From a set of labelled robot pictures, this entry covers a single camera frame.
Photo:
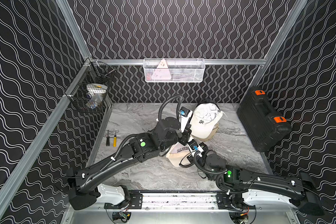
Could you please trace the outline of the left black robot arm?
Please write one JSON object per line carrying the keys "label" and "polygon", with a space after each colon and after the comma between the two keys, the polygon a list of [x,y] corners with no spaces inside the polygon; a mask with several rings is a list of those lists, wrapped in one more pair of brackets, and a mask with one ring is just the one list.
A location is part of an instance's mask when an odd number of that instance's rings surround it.
{"label": "left black robot arm", "polygon": [[152,130],[128,135],[111,156],[83,169],[68,169],[66,180],[69,203],[76,211],[94,205],[98,200],[113,208],[125,208],[130,200],[126,186],[108,186],[99,191],[99,185],[131,166],[158,157],[176,143],[187,143],[190,130],[182,124],[183,96],[168,98],[159,108],[158,121]]}

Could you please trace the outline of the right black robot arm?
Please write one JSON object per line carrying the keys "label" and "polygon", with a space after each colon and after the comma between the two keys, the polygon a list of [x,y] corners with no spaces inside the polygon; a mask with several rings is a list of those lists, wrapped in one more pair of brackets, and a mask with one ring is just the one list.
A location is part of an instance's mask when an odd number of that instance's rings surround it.
{"label": "right black robot arm", "polygon": [[286,177],[257,173],[228,165],[226,159],[209,150],[203,142],[191,140],[186,146],[190,151],[190,166],[196,166],[206,179],[214,181],[221,191],[230,195],[232,207],[236,210],[248,204],[244,195],[253,189],[285,196],[288,203],[301,213],[324,215],[320,197],[310,175],[301,173]]}

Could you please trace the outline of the cream cap with text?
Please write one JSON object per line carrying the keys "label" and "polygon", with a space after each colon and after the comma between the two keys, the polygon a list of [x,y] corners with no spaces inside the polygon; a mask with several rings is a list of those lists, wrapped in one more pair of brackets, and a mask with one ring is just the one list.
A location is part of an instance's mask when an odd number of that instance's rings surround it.
{"label": "cream cap with text", "polygon": [[179,164],[183,166],[188,166],[192,162],[188,159],[191,155],[189,145],[182,145],[181,143],[174,144],[168,153],[165,155],[166,158],[172,163],[175,167],[180,167]]}

